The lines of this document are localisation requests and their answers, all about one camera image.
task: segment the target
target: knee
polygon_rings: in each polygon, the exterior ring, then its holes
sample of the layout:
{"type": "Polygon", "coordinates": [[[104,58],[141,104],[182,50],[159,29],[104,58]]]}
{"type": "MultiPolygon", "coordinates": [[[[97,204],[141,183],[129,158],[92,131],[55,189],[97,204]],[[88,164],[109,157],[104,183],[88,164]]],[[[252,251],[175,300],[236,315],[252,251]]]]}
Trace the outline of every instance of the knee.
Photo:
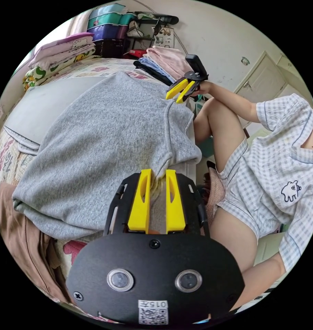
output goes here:
{"type": "Polygon", "coordinates": [[[223,121],[229,113],[232,112],[225,104],[211,98],[206,102],[206,112],[210,124],[223,121]]]}

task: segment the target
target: screw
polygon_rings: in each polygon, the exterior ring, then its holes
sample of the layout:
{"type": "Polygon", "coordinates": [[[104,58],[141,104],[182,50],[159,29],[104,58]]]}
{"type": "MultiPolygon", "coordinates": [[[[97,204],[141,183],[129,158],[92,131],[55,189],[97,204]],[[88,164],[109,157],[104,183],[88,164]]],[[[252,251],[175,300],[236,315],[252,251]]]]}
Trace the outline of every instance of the screw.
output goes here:
{"type": "Polygon", "coordinates": [[[76,300],[78,300],[78,301],[82,301],[82,300],[83,300],[83,296],[82,296],[79,292],[77,292],[77,291],[75,291],[75,292],[73,293],[73,296],[74,296],[74,298],[75,298],[76,300]]]}

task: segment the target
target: curtain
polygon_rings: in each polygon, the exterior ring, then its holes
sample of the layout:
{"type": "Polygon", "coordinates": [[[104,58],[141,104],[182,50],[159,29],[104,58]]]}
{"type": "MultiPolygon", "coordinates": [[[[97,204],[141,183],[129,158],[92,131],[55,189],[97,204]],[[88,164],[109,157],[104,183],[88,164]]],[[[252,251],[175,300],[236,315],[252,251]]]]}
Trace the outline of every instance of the curtain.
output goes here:
{"type": "Polygon", "coordinates": [[[86,32],[88,28],[89,16],[94,9],[95,8],[89,9],[73,17],[67,30],[67,36],[86,32]]]}

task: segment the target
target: camera lens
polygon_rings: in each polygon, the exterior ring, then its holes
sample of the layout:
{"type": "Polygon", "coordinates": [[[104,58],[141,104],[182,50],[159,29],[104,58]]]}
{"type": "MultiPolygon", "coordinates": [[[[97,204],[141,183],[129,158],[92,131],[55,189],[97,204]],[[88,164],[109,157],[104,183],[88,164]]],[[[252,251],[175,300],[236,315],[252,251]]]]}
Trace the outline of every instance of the camera lens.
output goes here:
{"type": "Polygon", "coordinates": [[[115,273],[111,277],[111,282],[114,286],[119,289],[125,288],[129,284],[129,279],[126,274],[123,273],[115,273]]]}
{"type": "Polygon", "coordinates": [[[125,269],[114,269],[107,275],[108,285],[116,291],[129,291],[134,285],[133,276],[125,269]]]}
{"type": "Polygon", "coordinates": [[[202,276],[199,272],[188,269],[179,273],[175,280],[175,286],[179,291],[190,293],[196,291],[202,284],[202,276]]]}
{"type": "Polygon", "coordinates": [[[184,289],[187,289],[187,290],[192,289],[192,288],[196,287],[197,284],[198,284],[198,279],[192,273],[187,273],[180,278],[180,285],[184,289]]]}

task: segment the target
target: bare leg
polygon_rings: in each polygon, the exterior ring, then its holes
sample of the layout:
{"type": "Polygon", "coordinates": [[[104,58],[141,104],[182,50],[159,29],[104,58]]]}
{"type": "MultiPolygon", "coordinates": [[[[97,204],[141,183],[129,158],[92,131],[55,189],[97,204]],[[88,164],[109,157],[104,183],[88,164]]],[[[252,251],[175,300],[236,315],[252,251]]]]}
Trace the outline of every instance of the bare leg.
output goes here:
{"type": "Polygon", "coordinates": [[[246,137],[238,116],[216,99],[209,99],[203,105],[194,120],[194,134],[196,144],[212,135],[218,172],[246,137]]]}
{"type": "MultiPolygon", "coordinates": [[[[224,167],[245,139],[238,116],[223,103],[208,100],[194,120],[195,141],[203,142],[213,136],[217,170],[224,167]]],[[[257,240],[254,232],[243,222],[218,208],[210,226],[210,237],[224,245],[235,257],[241,271],[254,265],[257,240]]]]}

